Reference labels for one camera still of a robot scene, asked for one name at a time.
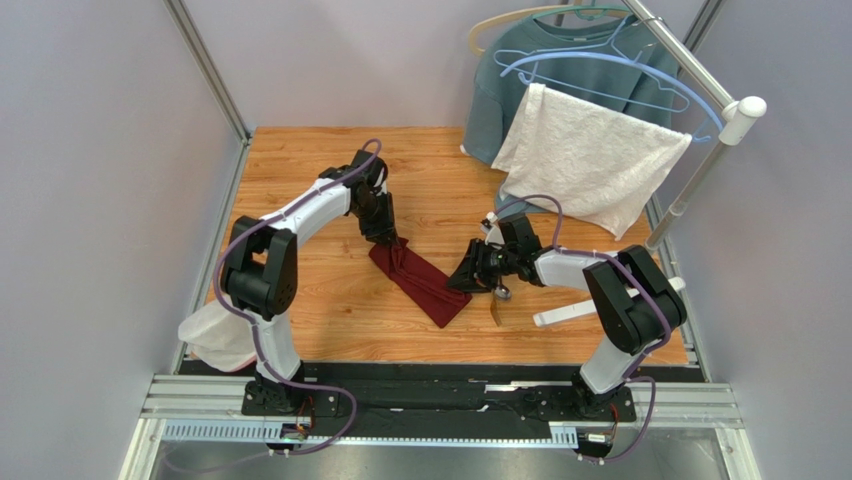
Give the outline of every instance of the clothes hanger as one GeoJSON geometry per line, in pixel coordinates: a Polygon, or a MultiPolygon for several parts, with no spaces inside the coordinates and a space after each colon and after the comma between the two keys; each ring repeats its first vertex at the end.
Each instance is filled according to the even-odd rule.
{"type": "Polygon", "coordinates": [[[623,18],[629,15],[631,12],[629,9],[624,7],[617,6],[595,6],[595,5],[576,5],[576,2],[581,0],[574,0],[575,5],[571,7],[559,7],[559,6],[547,6],[547,7],[533,7],[533,8],[525,8],[523,10],[517,10],[514,12],[504,13],[502,15],[497,15],[496,17],[489,18],[488,20],[483,20],[482,22],[477,23],[470,29],[470,33],[467,36],[467,46],[470,48],[470,51],[473,52],[477,57],[481,57],[483,53],[485,53],[485,49],[480,47],[479,44],[476,43],[476,40],[479,38],[479,35],[488,30],[489,28],[496,27],[498,25],[502,25],[504,23],[513,22],[515,20],[520,20],[522,18],[529,17],[531,15],[540,15],[547,16],[551,14],[559,13],[560,11],[564,11],[565,9],[574,8],[576,10],[572,10],[576,12],[577,16],[586,20],[594,20],[597,18],[601,18],[602,16],[610,16],[615,18],[623,18]],[[591,16],[579,13],[580,11],[594,11],[599,12],[600,14],[593,13],[591,16]]]}
{"type": "MultiPolygon", "coordinates": [[[[494,61],[498,65],[505,67],[503,69],[503,71],[500,73],[501,77],[505,77],[511,71],[517,71],[518,72],[518,79],[522,83],[524,83],[525,85],[529,85],[536,78],[539,78],[539,79],[542,79],[542,80],[545,80],[545,81],[548,81],[548,82],[556,83],[558,85],[566,86],[568,88],[573,88],[573,89],[577,89],[577,90],[580,90],[580,91],[592,93],[592,94],[595,94],[595,95],[600,95],[600,96],[607,97],[607,98],[612,98],[612,99],[621,100],[621,101],[628,102],[628,103],[633,103],[633,104],[636,104],[636,105],[642,105],[642,106],[646,106],[646,107],[649,107],[649,108],[656,108],[656,109],[659,109],[659,110],[665,110],[665,111],[669,111],[669,112],[672,112],[672,113],[680,113],[680,112],[685,111],[687,108],[689,108],[689,106],[691,105],[691,103],[690,103],[690,98],[691,98],[692,100],[695,101],[695,103],[697,103],[707,113],[707,120],[705,120],[701,124],[701,126],[698,127],[698,129],[695,131],[695,133],[693,133],[693,140],[692,141],[695,142],[695,143],[703,143],[703,142],[709,141],[712,138],[710,135],[698,136],[699,132],[701,132],[703,130],[703,128],[707,125],[708,121],[712,121],[716,125],[716,128],[721,132],[722,131],[721,120],[719,120],[719,117],[718,117],[718,115],[716,115],[716,112],[710,107],[709,104],[707,104],[707,102],[703,98],[701,98],[700,95],[695,93],[692,89],[687,87],[680,80],[678,80],[678,79],[676,79],[676,78],[674,78],[674,77],[672,77],[672,76],[670,76],[670,75],[668,75],[664,72],[661,72],[660,70],[657,70],[656,68],[650,67],[650,66],[648,66],[644,63],[639,62],[639,59],[641,58],[641,56],[642,56],[643,52],[645,51],[645,48],[647,48],[647,46],[642,48],[642,50],[640,50],[639,54],[635,58],[628,57],[627,55],[624,54],[624,52],[622,52],[621,50],[618,49],[618,47],[616,47],[616,45],[614,43],[615,37],[621,32],[626,21],[627,21],[627,19],[625,18],[618,25],[618,27],[615,29],[613,34],[610,35],[610,37],[607,38],[607,40],[604,43],[601,43],[601,44],[590,45],[590,46],[587,45],[587,46],[582,46],[582,47],[562,48],[562,49],[557,48],[557,49],[547,49],[547,50],[536,50],[536,51],[533,51],[533,52],[523,52],[523,51],[520,51],[520,50],[498,50],[498,51],[494,52],[494,61]],[[582,51],[582,50],[586,50],[586,49],[592,48],[592,47],[601,47],[601,46],[607,46],[607,45],[610,46],[618,55],[609,55],[609,54],[604,54],[604,53],[582,51]],[[499,59],[500,54],[506,54],[506,53],[516,54],[516,55],[521,54],[521,55],[523,55],[523,58],[520,58],[520,59],[514,61],[511,64],[506,64],[504,62],[501,62],[500,59],[499,59]],[[672,108],[672,107],[665,107],[665,106],[661,106],[661,105],[653,105],[653,104],[649,104],[649,103],[646,103],[646,102],[639,102],[639,101],[636,101],[636,100],[631,100],[629,98],[619,97],[617,95],[611,95],[611,94],[608,94],[608,93],[599,92],[597,90],[591,90],[591,89],[587,89],[587,88],[583,88],[583,87],[578,87],[576,85],[571,85],[569,83],[561,82],[559,80],[555,80],[555,79],[548,78],[548,77],[545,77],[543,75],[537,74],[539,62],[544,61],[544,60],[555,60],[555,59],[565,59],[565,58],[595,59],[595,60],[602,60],[602,61],[610,62],[610,63],[618,63],[618,64],[621,64],[621,65],[626,65],[626,66],[629,66],[629,67],[637,68],[637,69],[641,70],[643,73],[645,73],[648,76],[650,76],[651,78],[653,78],[654,81],[657,83],[657,86],[660,88],[660,90],[666,91],[666,92],[672,92],[675,96],[684,100],[686,105],[683,108],[679,108],[679,109],[678,108],[672,108]],[[525,65],[525,64],[528,64],[528,63],[533,63],[532,71],[524,70],[524,69],[520,68],[522,65],[525,65]],[[675,90],[674,88],[663,87],[661,80],[665,81],[667,84],[670,84],[670,85],[673,85],[674,87],[677,87],[683,93],[680,93],[679,91],[675,90]]],[[[643,22],[633,23],[633,24],[631,24],[631,27],[639,25],[641,23],[643,23],[643,22]]]]}

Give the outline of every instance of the gray floor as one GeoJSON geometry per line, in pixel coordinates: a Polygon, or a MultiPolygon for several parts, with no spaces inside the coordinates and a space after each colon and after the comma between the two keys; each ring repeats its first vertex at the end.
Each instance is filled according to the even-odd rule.
{"type": "MultiPolygon", "coordinates": [[[[631,440],[625,431],[622,442],[631,440]]],[[[184,468],[207,468],[263,451],[258,444],[186,442],[164,445],[169,460],[184,468]]],[[[715,432],[651,430],[628,459],[603,467],[576,460],[573,452],[507,448],[333,446],[305,457],[261,458],[228,471],[179,474],[162,464],[154,479],[727,479],[715,432]]]]}

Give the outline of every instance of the clothing rack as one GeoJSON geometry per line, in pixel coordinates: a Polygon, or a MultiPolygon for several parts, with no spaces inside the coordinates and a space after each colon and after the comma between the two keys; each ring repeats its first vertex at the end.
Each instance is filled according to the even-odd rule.
{"type": "Polygon", "coordinates": [[[640,0],[622,0],[639,22],[647,25],[648,30],[657,37],[660,44],[671,53],[677,63],[686,70],[704,89],[713,102],[721,109],[725,128],[719,133],[716,145],[702,160],[698,170],[683,187],[680,194],[669,206],[654,231],[645,240],[645,247],[656,250],[660,247],[665,235],[678,217],[683,215],[693,194],[701,186],[707,173],[722,160],[731,147],[740,143],[746,133],[758,118],[766,113],[766,102],[760,97],[746,97],[735,100],[713,75],[695,58],[686,46],[663,23],[662,17],[651,13],[640,0]]]}

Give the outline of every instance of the white wall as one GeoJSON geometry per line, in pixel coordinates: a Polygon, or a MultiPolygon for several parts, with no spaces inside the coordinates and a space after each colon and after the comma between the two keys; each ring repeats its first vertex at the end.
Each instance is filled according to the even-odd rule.
{"type": "MultiPolygon", "coordinates": [[[[494,15],[558,2],[186,3],[240,113],[254,128],[462,125],[479,61],[467,48],[470,28],[494,15]]],[[[702,0],[647,4],[685,35],[702,0]]]]}
{"type": "Polygon", "coordinates": [[[733,384],[766,479],[852,471],[850,15],[729,0],[698,52],[734,96],[769,105],[672,232],[711,373],[733,384]]]}
{"type": "Polygon", "coordinates": [[[0,478],[113,479],[238,145],[161,1],[0,9],[0,478]]]}

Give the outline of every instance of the robotic arm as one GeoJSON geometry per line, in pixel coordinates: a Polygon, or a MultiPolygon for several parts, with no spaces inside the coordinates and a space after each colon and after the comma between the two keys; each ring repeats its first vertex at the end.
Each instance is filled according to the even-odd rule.
{"type": "MultiPolygon", "coordinates": [[[[494,222],[496,217],[483,222],[485,240],[470,241],[447,285],[470,293],[502,291],[508,297],[501,277],[516,274],[541,287],[589,291],[606,336],[572,381],[573,406],[581,416],[599,415],[643,352],[662,340],[665,331],[659,318],[645,300],[630,296],[627,280],[609,262],[542,248],[524,214],[494,222]]],[[[686,321],[683,301],[647,250],[634,245],[617,257],[651,295],[672,330],[686,321]]]]}
{"type": "MultiPolygon", "coordinates": [[[[292,379],[301,366],[301,359],[293,347],[289,317],[297,290],[298,249],[325,224],[350,213],[358,217],[361,234],[368,241],[381,244],[398,241],[393,198],[387,191],[388,168],[381,158],[376,157],[360,174],[343,183],[323,188],[362,166],[371,155],[359,150],[350,165],[322,172],[307,192],[262,219],[288,212],[293,207],[295,210],[249,236],[225,259],[220,278],[222,290],[230,295],[236,308],[255,316],[269,365],[287,379],[292,379]],[[313,190],[320,193],[312,196],[313,190]],[[263,252],[267,252],[265,264],[253,259],[254,254],[263,252]]],[[[230,241],[262,219],[238,219],[230,241]]],[[[266,384],[270,390],[276,388],[277,382],[264,364],[259,362],[257,370],[257,383],[261,387],[266,384]]],[[[253,395],[259,402],[263,401],[258,392],[253,395]]]]}

